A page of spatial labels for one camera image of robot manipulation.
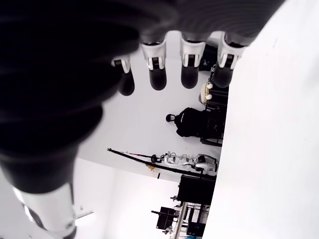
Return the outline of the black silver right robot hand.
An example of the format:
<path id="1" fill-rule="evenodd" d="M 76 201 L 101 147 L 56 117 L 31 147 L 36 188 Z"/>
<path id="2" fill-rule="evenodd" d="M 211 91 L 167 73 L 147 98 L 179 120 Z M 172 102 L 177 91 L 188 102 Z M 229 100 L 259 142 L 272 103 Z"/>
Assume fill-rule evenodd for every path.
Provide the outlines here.
<path id="1" fill-rule="evenodd" d="M 181 33 L 181 82 L 197 84 L 206 40 L 220 31 L 219 87 L 281 0 L 3 0 L 0 3 L 0 166 L 31 221 L 76 236 L 73 169 L 105 100 L 134 91 L 142 48 L 162 90 L 165 36 Z"/>

